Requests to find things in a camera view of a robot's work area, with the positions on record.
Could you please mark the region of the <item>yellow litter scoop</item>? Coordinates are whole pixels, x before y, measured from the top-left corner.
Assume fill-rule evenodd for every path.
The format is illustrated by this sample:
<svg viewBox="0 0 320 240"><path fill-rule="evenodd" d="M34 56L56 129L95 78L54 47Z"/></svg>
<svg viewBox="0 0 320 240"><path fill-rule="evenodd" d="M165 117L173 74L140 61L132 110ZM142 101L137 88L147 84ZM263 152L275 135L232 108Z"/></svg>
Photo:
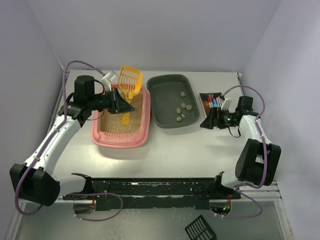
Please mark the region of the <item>yellow litter scoop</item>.
<svg viewBox="0 0 320 240"><path fill-rule="evenodd" d="M140 93L143 82L143 74L140 70L123 65L118 76L118 87L127 103L131 103L133 98Z"/></svg>

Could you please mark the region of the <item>pink litter box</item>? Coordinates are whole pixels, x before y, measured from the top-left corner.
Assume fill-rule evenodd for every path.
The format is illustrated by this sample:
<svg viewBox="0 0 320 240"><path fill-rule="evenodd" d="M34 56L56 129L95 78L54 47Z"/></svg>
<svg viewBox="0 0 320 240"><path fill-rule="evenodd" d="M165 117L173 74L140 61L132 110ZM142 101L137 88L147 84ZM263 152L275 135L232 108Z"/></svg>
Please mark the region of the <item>pink litter box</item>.
<svg viewBox="0 0 320 240"><path fill-rule="evenodd" d="M109 148L136 148L147 140L151 117L151 98L149 91L144 86L140 90L143 92L143 107L139 132L117 134L100 131L100 118L108 111L95 111L90 136L96 145Z"/></svg>

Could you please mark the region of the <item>dark grey plastic tray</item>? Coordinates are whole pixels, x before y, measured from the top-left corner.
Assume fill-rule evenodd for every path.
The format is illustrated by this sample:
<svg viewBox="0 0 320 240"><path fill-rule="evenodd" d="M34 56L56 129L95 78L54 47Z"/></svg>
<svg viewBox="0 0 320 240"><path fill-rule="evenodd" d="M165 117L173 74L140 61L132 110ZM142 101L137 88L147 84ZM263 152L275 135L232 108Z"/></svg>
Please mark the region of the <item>dark grey plastic tray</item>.
<svg viewBox="0 0 320 240"><path fill-rule="evenodd" d="M197 101L188 78L182 74L166 74L150 78L146 83L150 94L153 120L163 129L182 128L194 124L200 117ZM181 104L192 105L191 110Z"/></svg>

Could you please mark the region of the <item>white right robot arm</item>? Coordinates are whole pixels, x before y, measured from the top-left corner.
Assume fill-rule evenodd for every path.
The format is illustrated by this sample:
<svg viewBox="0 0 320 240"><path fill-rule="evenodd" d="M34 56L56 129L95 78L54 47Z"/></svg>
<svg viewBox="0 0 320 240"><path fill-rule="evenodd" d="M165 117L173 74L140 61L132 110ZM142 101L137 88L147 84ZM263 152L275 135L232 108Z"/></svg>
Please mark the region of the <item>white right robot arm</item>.
<svg viewBox="0 0 320 240"><path fill-rule="evenodd" d="M237 127L238 136L246 139L234 172L223 172L221 185L233 189L241 186L255 189L269 186L276 173L281 147L266 137L260 115L253 110L252 97L239 97L235 112L229 111L231 103L232 99L226 95L214 95L209 104L209 114L200 124L201 128L209 130Z"/></svg>

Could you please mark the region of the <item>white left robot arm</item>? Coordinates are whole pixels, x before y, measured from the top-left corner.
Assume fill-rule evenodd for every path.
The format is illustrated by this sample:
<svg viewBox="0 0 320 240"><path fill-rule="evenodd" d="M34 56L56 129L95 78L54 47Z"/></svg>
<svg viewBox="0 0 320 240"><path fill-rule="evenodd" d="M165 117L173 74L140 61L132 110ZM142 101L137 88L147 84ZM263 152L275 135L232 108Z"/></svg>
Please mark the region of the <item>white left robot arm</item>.
<svg viewBox="0 0 320 240"><path fill-rule="evenodd" d="M106 93L96 93L97 80L80 75L74 81L74 91L67 98L40 146L24 164L14 164L10 171L15 191L14 200L31 201L51 206L58 197L93 193L92 178L82 173L54 179L55 166L69 141L84 125L93 111L110 114L133 112L135 108L125 101L114 87Z"/></svg>

